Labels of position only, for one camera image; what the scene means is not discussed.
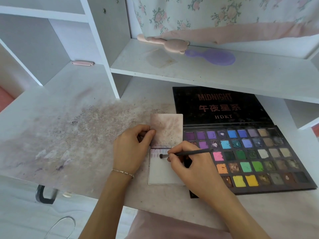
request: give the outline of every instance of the left hand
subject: left hand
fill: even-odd
[[[149,125],[143,124],[126,129],[113,144],[113,169],[135,174],[146,156],[155,133],[155,130],[150,130]]]

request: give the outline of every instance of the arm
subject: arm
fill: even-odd
[[[174,154],[198,149],[197,146],[184,141],[169,150],[168,160],[171,161],[172,169],[193,193],[219,213],[234,239],[269,239],[267,233],[227,188],[217,172],[210,153],[190,155],[192,164],[189,169],[185,168]]]
[[[119,135],[114,141],[113,169],[135,174],[146,156],[155,132],[148,125],[137,125]],[[140,135],[145,135],[141,142],[138,140]],[[79,239],[115,238],[126,188],[131,179],[130,175],[111,172]]]

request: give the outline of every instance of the cable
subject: cable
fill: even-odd
[[[69,239],[70,236],[72,235],[72,233],[73,233],[74,230],[75,230],[75,219],[74,219],[73,217],[71,217],[71,216],[66,216],[66,217],[63,217],[63,218],[61,218],[60,220],[58,220],[58,221],[51,227],[51,229],[48,231],[48,233],[45,235],[44,239],[46,239],[47,236],[49,235],[50,231],[51,231],[60,221],[62,221],[62,220],[64,220],[64,219],[71,219],[71,220],[73,221],[73,223],[74,223],[73,231],[72,231],[72,232],[70,233],[70,235],[66,238],[66,239]]]

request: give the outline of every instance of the purple hairbrush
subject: purple hairbrush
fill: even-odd
[[[222,66],[232,65],[236,60],[231,52],[221,49],[207,49],[205,52],[188,49],[185,51],[185,55],[188,57],[200,56],[212,64]]]

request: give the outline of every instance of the bracelet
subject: bracelet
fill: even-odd
[[[132,176],[132,178],[134,178],[134,175],[133,174],[129,174],[129,173],[127,173],[127,172],[124,172],[124,171],[120,171],[120,170],[116,170],[116,169],[112,169],[111,170],[111,172],[112,171],[115,171],[115,172],[120,172],[120,173],[123,173],[123,174],[127,174],[127,175],[130,175],[130,176]]]

